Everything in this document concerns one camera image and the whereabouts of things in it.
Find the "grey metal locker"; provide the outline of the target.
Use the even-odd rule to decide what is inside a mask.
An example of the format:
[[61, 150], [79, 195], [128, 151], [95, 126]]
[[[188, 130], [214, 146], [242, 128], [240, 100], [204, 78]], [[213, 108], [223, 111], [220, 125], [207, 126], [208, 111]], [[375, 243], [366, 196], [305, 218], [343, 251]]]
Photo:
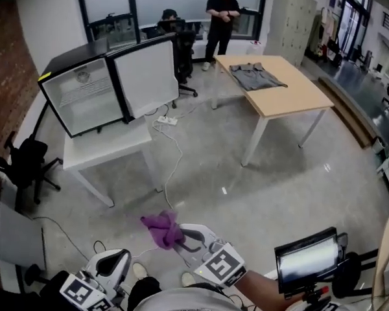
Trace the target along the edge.
[[264, 54], [282, 56], [299, 67], [307, 48], [316, 7], [315, 0], [274, 0]]

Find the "black chest-mounted monitor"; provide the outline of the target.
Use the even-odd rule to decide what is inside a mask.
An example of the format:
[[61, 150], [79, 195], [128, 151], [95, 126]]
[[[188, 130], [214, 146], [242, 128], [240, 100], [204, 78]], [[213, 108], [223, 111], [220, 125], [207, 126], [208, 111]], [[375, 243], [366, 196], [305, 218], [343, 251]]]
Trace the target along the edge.
[[332, 277], [345, 262], [348, 234], [335, 227], [276, 247], [277, 282], [285, 298], [309, 294], [316, 284]]

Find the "black stool base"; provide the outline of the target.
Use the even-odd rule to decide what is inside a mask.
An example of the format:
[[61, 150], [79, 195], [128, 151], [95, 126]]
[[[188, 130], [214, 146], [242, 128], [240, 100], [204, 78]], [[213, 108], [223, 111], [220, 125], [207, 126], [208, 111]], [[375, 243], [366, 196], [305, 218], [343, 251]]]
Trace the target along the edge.
[[376, 259], [379, 254], [378, 249], [363, 253], [361, 255], [350, 252], [346, 255], [344, 262], [338, 265], [337, 271], [333, 275], [332, 291], [338, 299], [345, 297], [358, 297], [371, 295], [372, 287], [356, 289], [361, 274], [364, 271], [376, 267]]

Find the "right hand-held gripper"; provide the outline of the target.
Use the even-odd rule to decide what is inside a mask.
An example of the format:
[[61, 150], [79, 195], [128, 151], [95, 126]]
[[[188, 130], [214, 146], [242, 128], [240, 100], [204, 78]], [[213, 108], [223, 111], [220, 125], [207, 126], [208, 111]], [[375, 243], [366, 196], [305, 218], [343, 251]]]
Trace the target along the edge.
[[175, 244], [173, 250], [181, 256], [188, 267], [197, 267], [194, 273], [219, 287], [231, 287], [246, 275], [244, 259], [235, 248], [205, 225], [180, 224], [185, 235], [200, 242], [213, 242], [209, 249], [200, 244], [188, 246]]

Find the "white table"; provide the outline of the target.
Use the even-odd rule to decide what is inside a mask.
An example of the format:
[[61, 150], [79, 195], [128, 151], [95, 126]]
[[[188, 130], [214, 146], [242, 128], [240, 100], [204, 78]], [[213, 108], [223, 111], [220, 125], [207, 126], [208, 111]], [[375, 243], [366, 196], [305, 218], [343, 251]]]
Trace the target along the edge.
[[163, 187], [157, 165], [150, 151], [151, 142], [152, 136], [144, 117], [140, 117], [130, 124], [116, 122], [103, 127], [100, 133], [89, 132], [75, 138], [66, 136], [63, 169], [81, 182], [102, 203], [112, 208], [115, 206], [114, 201], [108, 195], [101, 193], [86, 179], [82, 171], [114, 159], [141, 152], [154, 188], [157, 192], [161, 192]]

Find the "person's left shoe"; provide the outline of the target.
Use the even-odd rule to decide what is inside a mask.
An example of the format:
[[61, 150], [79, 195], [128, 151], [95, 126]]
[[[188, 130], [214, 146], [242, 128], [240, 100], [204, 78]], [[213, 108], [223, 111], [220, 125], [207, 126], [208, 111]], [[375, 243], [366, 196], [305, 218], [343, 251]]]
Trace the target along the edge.
[[134, 262], [132, 264], [132, 271], [137, 280], [141, 280], [148, 277], [148, 271], [141, 263]]

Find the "light wooden chair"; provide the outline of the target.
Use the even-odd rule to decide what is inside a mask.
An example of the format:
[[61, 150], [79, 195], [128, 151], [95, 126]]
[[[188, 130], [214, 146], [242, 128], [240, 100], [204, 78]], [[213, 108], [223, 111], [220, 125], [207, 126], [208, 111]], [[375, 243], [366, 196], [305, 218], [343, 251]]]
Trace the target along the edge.
[[389, 261], [389, 218], [384, 227], [381, 244], [376, 259], [375, 274], [371, 293], [371, 311], [379, 311], [388, 299], [385, 297], [384, 270]]

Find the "person's left leg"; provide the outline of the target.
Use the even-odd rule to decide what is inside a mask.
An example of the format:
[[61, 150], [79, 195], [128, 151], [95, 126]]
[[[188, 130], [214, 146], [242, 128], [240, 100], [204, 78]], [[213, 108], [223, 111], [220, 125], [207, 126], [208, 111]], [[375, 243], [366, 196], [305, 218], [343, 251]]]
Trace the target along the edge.
[[134, 311], [141, 301], [159, 292], [161, 292], [160, 283], [154, 277], [139, 279], [129, 293], [127, 311]]

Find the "white low cabinet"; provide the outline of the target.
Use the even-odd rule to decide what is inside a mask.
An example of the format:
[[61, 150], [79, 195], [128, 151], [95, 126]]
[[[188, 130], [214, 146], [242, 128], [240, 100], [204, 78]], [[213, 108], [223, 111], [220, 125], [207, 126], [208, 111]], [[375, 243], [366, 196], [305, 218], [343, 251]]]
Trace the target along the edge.
[[3, 290], [21, 293], [16, 265], [0, 260], [0, 278]]

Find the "purple cleaning cloth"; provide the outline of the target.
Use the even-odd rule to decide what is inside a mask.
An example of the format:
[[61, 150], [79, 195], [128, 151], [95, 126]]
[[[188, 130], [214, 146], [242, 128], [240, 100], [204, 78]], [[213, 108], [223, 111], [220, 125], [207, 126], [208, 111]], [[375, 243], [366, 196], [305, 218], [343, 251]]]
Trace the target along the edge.
[[148, 229], [159, 248], [170, 250], [177, 243], [185, 242], [185, 236], [176, 219], [177, 214], [174, 211], [164, 210], [159, 214], [142, 216], [140, 221]]

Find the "person's white printed shirt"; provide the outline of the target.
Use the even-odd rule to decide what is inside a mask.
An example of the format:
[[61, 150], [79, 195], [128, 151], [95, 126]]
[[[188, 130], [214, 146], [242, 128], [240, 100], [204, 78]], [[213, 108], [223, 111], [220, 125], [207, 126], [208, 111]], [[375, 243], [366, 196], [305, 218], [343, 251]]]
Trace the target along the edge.
[[165, 290], [142, 300], [134, 311], [239, 311], [229, 297], [204, 288]]

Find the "white red-print box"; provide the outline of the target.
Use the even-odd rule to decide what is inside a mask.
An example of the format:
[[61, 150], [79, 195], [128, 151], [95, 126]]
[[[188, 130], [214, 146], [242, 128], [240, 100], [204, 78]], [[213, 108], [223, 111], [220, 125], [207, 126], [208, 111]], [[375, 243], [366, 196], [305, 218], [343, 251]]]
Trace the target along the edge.
[[264, 46], [260, 41], [250, 41], [246, 50], [247, 55], [260, 56], [263, 54]]

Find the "black mini fridge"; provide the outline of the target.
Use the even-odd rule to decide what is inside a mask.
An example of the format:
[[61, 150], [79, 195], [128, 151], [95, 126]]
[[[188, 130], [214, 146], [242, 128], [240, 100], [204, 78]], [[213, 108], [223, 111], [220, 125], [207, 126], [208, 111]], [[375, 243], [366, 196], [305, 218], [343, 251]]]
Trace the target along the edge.
[[[70, 138], [138, 119], [179, 97], [174, 71], [175, 34], [109, 50], [107, 39], [53, 58], [38, 85]], [[60, 107], [65, 91], [101, 78], [112, 88]]]

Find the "black mesh office chair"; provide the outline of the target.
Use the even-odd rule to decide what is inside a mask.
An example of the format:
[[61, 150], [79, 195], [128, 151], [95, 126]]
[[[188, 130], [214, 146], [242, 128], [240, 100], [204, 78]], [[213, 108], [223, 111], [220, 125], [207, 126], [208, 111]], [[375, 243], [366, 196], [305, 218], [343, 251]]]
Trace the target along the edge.
[[61, 186], [52, 182], [46, 173], [55, 165], [63, 165], [64, 161], [59, 157], [46, 163], [45, 155], [48, 146], [35, 140], [33, 135], [26, 138], [16, 148], [13, 144], [15, 131], [11, 132], [4, 143], [4, 149], [10, 150], [10, 162], [0, 156], [0, 172], [3, 173], [13, 185], [16, 186], [15, 210], [20, 212], [23, 191], [30, 186], [34, 187], [33, 202], [36, 205], [41, 203], [40, 191], [42, 183], [46, 182], [56, 191], [61, 191]]

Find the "light wooden table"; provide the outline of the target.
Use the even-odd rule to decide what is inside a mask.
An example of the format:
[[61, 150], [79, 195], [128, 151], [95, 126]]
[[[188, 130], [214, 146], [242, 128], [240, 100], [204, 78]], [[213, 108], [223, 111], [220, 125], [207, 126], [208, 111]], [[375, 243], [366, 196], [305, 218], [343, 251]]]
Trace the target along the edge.
[[242, 167], [246, 167], [249, 164], [269, 121], [297, 113], [317, 111], [317, 117], [298, 143], [298, 146], [303, 148], [322, 117], [334, 106], [332, 101], [318, 87], [281, 56], [216, 55], [215, 79], [211, 88], [212, 109], [217, 109], [218, 76], [220, 72], [224, 71], [233, 81], [236, 81], [235, 77], [231, 74], [230, 66], [246, 63], [260, 63], [266, 71], [287, 86], [258, 89], [255, 91], [242, 91], [248, 102], [259, 114], [259, 120], [252, 134], [252, 138], [241, 160]]

